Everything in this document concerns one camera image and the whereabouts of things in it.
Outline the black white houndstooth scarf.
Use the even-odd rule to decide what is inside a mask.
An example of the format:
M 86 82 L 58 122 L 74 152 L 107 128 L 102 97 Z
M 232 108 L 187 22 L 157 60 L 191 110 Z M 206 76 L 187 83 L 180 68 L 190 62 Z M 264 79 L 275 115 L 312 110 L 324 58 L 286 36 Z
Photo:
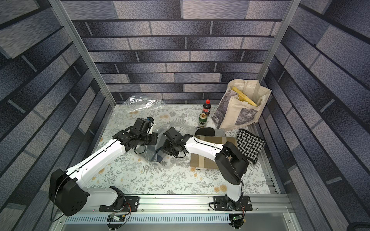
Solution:
M 261 150 L 266 144 L 265 140 L 246 129 L 239 129 L 236 140 L 238 149 L 251 164 L 255 165 Z

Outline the grey navy striped scarf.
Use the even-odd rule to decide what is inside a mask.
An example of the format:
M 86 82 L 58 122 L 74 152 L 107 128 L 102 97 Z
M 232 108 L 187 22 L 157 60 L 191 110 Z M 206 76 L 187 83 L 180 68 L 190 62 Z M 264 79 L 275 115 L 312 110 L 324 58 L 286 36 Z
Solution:
M 169 157 L 169 155 L 163 150 L 163 146 L 156 149 L 156 162 L 161 163 L 166 157 Z

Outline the clear plastic vacuum bag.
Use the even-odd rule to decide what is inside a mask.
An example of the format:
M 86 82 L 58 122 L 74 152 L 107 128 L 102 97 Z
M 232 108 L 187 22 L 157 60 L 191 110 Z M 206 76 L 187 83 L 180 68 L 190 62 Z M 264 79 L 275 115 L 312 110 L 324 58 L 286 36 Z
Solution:
M 129 97 L 123 104 L 129 108 L 130 112 L 162 109 L 166 106 L 163 100 L 140 95 Z

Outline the grey black striped scarf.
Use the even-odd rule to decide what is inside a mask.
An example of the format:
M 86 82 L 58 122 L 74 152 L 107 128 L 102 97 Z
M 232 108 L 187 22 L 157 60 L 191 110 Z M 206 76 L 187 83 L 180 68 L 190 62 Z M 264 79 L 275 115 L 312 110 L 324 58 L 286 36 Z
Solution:
M 225 137 L 226 133 L 224 129 L 199 128 L 195 136 Z

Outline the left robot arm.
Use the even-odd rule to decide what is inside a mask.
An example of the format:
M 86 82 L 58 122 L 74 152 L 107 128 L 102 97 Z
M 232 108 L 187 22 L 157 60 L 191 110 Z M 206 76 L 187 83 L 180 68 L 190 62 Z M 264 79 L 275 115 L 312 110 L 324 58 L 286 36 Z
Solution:
M 118 188 L 89 189 L 87 183 L 111 161 L 137 146 L 156 145 L 158 134 L 152 132 L 152 117 L 138 118 L 130 126 L 113 135 L 101 149 L 67 170 L 57 169 L 50 177 L 49 199 L 64 216 L 75 215 L 83 208 L 106 208 L 121 211 L 125 195 Z

